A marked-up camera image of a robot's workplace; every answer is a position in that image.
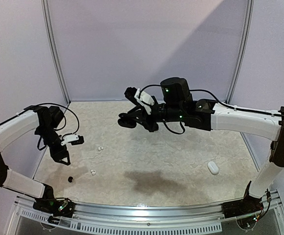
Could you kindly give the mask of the black earbud charging case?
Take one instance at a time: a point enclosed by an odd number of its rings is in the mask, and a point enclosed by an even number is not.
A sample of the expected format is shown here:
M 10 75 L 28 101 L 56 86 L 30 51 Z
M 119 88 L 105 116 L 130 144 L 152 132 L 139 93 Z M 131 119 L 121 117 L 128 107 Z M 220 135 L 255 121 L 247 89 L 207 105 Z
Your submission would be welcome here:
M 125 128 L 133 129 L 137 126 L 136 121 L 132 119 L 120 118 L 118 119 L 117 122 L 121 127 L 125 127 Z

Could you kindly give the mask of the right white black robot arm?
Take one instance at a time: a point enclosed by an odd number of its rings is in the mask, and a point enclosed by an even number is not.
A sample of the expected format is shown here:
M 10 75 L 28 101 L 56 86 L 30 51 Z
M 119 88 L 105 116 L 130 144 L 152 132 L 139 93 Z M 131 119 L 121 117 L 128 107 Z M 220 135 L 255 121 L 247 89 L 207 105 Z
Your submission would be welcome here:
M 149 132 L 155 132 L 159 123 L 178 122 L 182 129 L 227 130 L 271 140 L 268 160 L 238 203 L 241 213 L 249 213 L 257 205 L 256 198 L 263 196 L 284 169 L 284 107 L 272 111 L 253 110 L 222 103 L 215 96 L 194 101 L 187 80 L 179 77 L 167 78 L 158 86 L 163 93 L 163 103 L 158 103 L 144 89 L 128 87 L 125 97 L 135 107 L 119 114 L 118 124 L 126 128 L 140 124 Z

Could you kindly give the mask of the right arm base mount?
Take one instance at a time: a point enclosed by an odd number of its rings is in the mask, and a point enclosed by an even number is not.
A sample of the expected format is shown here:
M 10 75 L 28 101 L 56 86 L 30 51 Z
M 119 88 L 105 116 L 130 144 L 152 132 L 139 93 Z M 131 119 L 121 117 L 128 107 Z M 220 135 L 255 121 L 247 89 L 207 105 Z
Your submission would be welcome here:
M 268 207 L 266 208 L 266 211 L 263 211 L 264 205 L 262 202 L 262 198 L 252 197 L 249 193 L 251 183 L 252 181 L 248 183 L 242 199 L 224 202 L 221 204 L 221 211 L 225 218 L 242 216 L 242 215 L 260 211 L 260 214 L 258 215 L 258 217 L 255 218 L 255 220 L 259 220 L 267 214 L 267 212 L 270 209 L 270 205 L 271 205 L 270 191 L 268 189 L 266 190 Z

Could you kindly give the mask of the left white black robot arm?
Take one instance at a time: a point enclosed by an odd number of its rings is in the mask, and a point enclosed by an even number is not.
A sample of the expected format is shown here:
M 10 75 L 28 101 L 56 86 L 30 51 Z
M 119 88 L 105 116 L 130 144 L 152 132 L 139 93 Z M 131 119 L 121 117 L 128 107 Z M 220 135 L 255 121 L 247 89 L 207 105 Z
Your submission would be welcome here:
M 51 158 L 55 162 L 69 165 L 65 141 L 56 132 L 63 118 L 64 113 L 58 106 L 33 105 L 0 123 L 0 188 L 39 199 L 40 206 L 47 212 L 55 212 L 58 208 L 53 188 L 12 170 L 5 164 L 2 153 L 21 136 L 34 131 L 49 148 Z

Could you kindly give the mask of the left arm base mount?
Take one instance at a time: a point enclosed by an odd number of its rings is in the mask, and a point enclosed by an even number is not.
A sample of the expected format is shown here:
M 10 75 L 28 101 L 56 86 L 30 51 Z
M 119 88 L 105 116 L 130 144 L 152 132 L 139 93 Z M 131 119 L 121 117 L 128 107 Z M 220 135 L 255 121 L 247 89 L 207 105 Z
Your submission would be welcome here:
M 52 214 L 54 217 L 72 218 L 76 204 L 69 198 L 55 198 L 53 188 L 44 185 L 41 198 L 35 198 L 33 209 Z

